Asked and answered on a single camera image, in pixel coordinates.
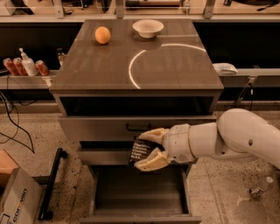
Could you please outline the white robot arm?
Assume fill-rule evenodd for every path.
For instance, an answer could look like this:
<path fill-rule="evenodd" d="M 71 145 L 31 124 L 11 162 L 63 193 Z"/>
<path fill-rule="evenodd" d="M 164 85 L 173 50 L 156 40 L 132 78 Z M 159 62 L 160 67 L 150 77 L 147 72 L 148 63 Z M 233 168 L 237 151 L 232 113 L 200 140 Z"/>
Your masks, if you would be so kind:
<path fill-rule="evenodd" d="M 184 123 L 142 133 L 133 144 L 129 161 L 142 172 L 152 172 L 201 157 L 234 161 L 262 158 L 279 168 L 280 129 L 259 115 L 233 108 L 215 122 Z"/>

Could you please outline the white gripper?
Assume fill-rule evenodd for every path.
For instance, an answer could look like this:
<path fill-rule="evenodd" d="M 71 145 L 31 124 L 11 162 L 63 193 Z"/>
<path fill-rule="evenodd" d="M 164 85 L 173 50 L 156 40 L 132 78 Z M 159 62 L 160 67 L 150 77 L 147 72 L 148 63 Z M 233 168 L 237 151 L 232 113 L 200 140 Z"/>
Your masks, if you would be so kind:
<path fill-rule="evenodd" d="M 162 151 L 152 152 L 146 159 L 135 162 L 135 167 L 141 172 L 153 172 L 165 168 L 171 160 L 179 164 L 192 162 L 195 157 L 190 148 L 190 128 L 189 124 L 181 124 L 142 133 L 139 139 L 162 144 L 168 155 Z"/>

